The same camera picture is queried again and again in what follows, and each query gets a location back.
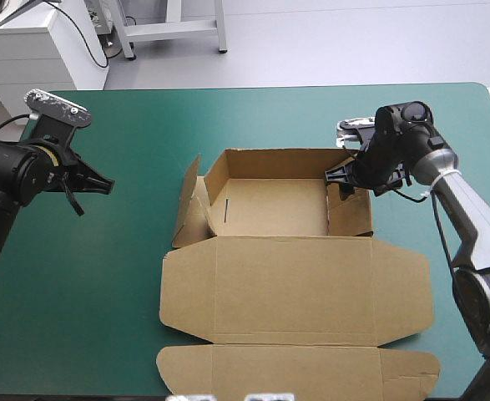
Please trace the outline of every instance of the box lid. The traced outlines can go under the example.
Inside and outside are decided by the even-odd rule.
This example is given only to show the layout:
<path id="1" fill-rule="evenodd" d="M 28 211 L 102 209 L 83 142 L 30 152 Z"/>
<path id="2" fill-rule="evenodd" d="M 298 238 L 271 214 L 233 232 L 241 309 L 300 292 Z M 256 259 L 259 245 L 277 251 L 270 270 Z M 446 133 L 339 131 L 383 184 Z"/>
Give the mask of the box lid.
<path id="1" fill-rule="evenodd" d="M 157 366 L 173 393 L 212 393 L 219 401 L 261 392 L 314 401 L 421 401 L 439 374 L 429 353 L 368 347 L 169 347 Z"/>
<path id="2" fill-rule="evenodd" d="M 213 343 L 378 346 L 432 324 L 427 259 L 368 237 L 223 237 L 164 259 L 160 318 Z"/>

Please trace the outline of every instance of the white cabinet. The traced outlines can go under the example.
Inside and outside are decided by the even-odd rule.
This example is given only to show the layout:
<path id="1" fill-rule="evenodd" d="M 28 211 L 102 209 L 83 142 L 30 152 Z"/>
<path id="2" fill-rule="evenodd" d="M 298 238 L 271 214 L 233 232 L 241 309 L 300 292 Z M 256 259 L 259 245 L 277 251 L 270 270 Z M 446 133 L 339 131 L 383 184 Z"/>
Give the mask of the white cabinet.
<path id="1" fill-rule="evenodd" d="M 11 0 L 0 21 L 21 0 Z M 94 57 L 106 64 L 83 0 L 59 4 L 82 30 Z M 23 96 L 28 90 L 102 89 L 108 69 L 91 59 L 79 32 L 61 13 L 43 3 L 0 27 L 0 100 L 9 114 L 28 108 Z"/>

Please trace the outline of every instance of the white table leg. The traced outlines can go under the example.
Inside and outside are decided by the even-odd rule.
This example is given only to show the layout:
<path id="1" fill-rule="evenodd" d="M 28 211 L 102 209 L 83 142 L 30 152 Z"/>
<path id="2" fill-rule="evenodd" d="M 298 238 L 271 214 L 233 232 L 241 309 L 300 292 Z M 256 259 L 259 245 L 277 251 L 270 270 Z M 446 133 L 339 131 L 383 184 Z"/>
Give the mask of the white table leg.
<path id="1" fill-rule="evenodd" d="M 124 57 L 135 60 L 135 54 L 129 44 L 128 35 L 124 30 L 125 26 L 125 16 L 120 0 L 108 0 L 109 11 L 113 17 L 114 27 L 117 30 L 117 35 L 119 36 L 120 44 L 122 45 L 122 51 L 124 52 Z"/>
<path id="2" fill-rule="evenodd" d="M 181 21 L 181 0 L 167 0 L 167 23 L 178 23 Z"/>
<path id="3" fill-rule="evenodd" d="M 223 0 L 215 0 L 215 20 L 219 34 L 219 52 L 226 53 L 228 45 L 226 44 L 225 11 L 222 2 Z"/>

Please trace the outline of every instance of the desk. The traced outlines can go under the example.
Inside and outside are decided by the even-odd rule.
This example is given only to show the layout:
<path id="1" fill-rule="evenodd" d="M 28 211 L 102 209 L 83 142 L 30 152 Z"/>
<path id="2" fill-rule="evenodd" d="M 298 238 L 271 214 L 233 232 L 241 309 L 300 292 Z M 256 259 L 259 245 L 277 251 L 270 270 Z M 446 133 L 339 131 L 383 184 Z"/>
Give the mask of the desk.
<path id="1" fill-rule="evenodd" d="M 23 3 L 10 0 L 0 21 Z M 59 7 L 76 21 L 94 57 L 104 63 L 104 52 L 83 0 L 68 0 Z M 23 96 L 30 89 L 101 89 L 107 72 L 94 64 L 72 23 L 48 4 L 0 27 L 0 100 L 10 115 L 27 113 Z"/>
<path id="2" fill-rule="evenodd" d="M 199 152 L 205 172 L 227 147 L 330 147 L 338 120 L 421 99 L 490 204 L 490 96 L 478 84 L 60 95 L 93 113 L 73 147 L 116 185 L 110 196 L 80 195 L 82 218 L 62 194 L 39 195 L 19 214 L 0 257 L 0 393 L 166 393 L 155 355 L 199 342 L 158 319 L 161 260 Z M 482 358 L 453 304 L 430 202 L 386 194 L 372 205 L 377 238 L 431 263 L 435 324 L 391 347 L 435 353 L 442 376 L 433 396 L 457 396 Z"/>

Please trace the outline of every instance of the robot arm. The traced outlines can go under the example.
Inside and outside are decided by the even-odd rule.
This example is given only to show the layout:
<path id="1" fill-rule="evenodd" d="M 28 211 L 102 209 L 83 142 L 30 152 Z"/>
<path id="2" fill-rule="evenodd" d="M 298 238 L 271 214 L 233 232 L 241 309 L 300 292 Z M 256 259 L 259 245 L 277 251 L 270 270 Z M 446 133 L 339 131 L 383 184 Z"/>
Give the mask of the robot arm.
<path id="1" fill-rule="evenodd" d="M 85 108 L 39 89 L 25 100 L 35 121 L 29 137 L 18 143 L 0 141 L 0 252 L 20 207 L 38 193 L 65 192 L 82 215 L 74 192 L 109 194 L 114 184 L 70 148 L 75 130 L 91 123 Z"/>
<path id="2" fill-rule="evenodd" d="M 490 207 L 462 178 L 458 157 L 433 125 L 422 102 L 393 104 L 375 118 L 338 124 L 337 144 L 357 140 L 353 161 L 326 172 L 326 181 L 374 190 L 381 195 L 402 186 L 410 175 L 429 185 L 461 239 L 450 261 L 454 299 L 478 350 L 487 359 L 462 401 L 490 401 Z"/>

